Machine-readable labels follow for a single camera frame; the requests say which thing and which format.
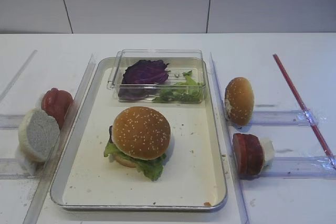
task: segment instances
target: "metal tray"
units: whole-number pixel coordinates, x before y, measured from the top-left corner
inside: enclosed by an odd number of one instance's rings
[[[151,182],[134,168],[104,158],[108,127],[123,109],[106,83],[115,58],[102,60],[85,97],[50,188],[67,210],[214,211],[227,199],[207,74],[199,104],[147,103],[165,115],[172,138],[162,176]]]

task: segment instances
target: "plastic container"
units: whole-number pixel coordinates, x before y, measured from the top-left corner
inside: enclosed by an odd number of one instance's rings
[[[167,64],[165,71],[168,78],[163,83],[125,84],[127,68],[140,60],[162,60]],[[114,90],[115,96],[122,102],[200,103],[206,96],[204,74],[205,63],[199,50],[125,49],[117,54],[107,88]]]

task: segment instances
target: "white table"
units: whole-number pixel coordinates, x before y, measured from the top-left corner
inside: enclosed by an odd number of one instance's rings
[[[277,53],[306,105],[320,118],[319,128],[330,148],[336,152],[333,137],[336,123],[336,109],[333,107],[336,99],[336,73],[333,71],[336,66],[336,34],[0,35],[0,91],[31,52],[38,50],[26,74],[34,71],[43,73],[45,64],[59,69],[59,73],[54,74],[61,75],[64,72],[69,76],[72,73],[71,78],[46,78],[39,82],[38,92],[42,93],[43,89],[57,85],[74,95],[91,54],[95,55],[98,62],[115,56],[117,51],[124,48],[200,49],[205,57],[211,52],[220,70],[218,74],[222,94],[231,78],[246,76],[252,82],[258,103],[273,102],[285,109],[297,109],[297,102],[272,58],[272,54]],[[17,106],[17,112],[23,113],[35,104],[34,96],[36,94],[27,94]],[[8,101],[0,104],[0,109],[6,110],[9,105]],[[5,137],[15,139],[14,135],[7,134]],[[286,134],[279,129],[274,132],[267,130],[267,134],[276,140],[275,148],[282,148],[281,140],[288,142],[290,137],[294,147],[297,143],[297,148],[293,149],[297,155],[322,153],[316,137],[308,127],[290,129]],[[305,146],[302,152],[299,150],[301,146]],[[1,157],[12,155],[10,152],[0,154]],[[0,223],[23,221],[34,193],[34,183],[25,180],[0,181]],[[243,191],[250,222],[331,223],[336,218],[335,186],[336,181],[331,179],[259,178],[244,181]],[[239,223],[234,194],[230,191],[230,179],[228,188],[226,206],[212,214],[69,213],[55,206],[47,197],[38,223]]]

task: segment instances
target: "cut bun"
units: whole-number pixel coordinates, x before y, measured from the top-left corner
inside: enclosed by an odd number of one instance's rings
[[[225,89],[224,104],[233,123],[238,126],[247,125],[254,108],[254,94],[249,80],[244,77],[231,80]]]
[[[131,167],[131,168],[136,168],[136,166],[137,166],[135,164],[135,162],[127,160],[127,159],[119,156],[118,154],[112,154],[112,156],[113,156],[115,161],[117,161],[119,164],[121,164],[123,166]]]
[[[29,160],[42,163],[47,160],[58,135],[56,119],[35,108],[26,113],[19,126],[19,146]]]
[[[169,146],[171,128],[167,119],[152,108],[133,106],[120,112],[112,128],[113,143],[126,155],[151,160]]]

